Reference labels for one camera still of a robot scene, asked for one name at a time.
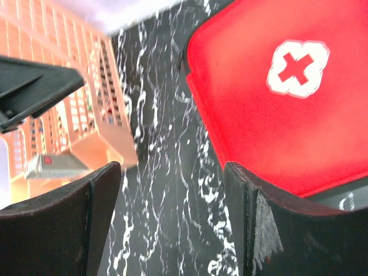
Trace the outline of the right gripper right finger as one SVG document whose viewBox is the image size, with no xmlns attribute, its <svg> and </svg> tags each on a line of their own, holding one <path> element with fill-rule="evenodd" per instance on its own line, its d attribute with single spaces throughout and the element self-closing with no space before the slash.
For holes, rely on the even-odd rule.
<svg viewBox="0 0 368 276">
<path fill-rule="evenodd" d="M 241 164 L 224 169 L 240 275 L 366 275 L 367 209 L 300 198 Z"/>
</svg>

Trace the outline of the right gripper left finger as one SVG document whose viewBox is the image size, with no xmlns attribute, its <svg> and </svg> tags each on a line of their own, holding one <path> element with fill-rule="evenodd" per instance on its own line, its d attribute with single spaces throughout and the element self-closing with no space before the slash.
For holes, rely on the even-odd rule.
<svg viewBox="0 0 368 276">
<path fill-rule="evenodd" d="M 121 184 L 118 162 L 1 210 L 1 275 L 97 275 Z"/>
</svg>

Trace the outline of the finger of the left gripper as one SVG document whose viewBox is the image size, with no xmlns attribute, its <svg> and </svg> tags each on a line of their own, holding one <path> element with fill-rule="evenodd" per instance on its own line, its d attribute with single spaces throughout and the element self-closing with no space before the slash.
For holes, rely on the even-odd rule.
<svg viewBox="0 0 368 276">
<path fill-rule="evenodd" d="M 38 118 L 85 85 L 74 68 L 1 56 L 1 133 Z"/>
</svg>

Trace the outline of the red black medicine case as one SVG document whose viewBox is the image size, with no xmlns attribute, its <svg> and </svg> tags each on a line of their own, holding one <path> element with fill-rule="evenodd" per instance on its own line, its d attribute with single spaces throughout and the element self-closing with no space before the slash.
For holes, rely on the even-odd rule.
<svg viewBox="0 0 368 276">
<path fill-rule="evenodd" d="M 366 1 L 233 1 L 195 29 L 183 59 L 221 166 L 367 207 Z"/>
</svg>

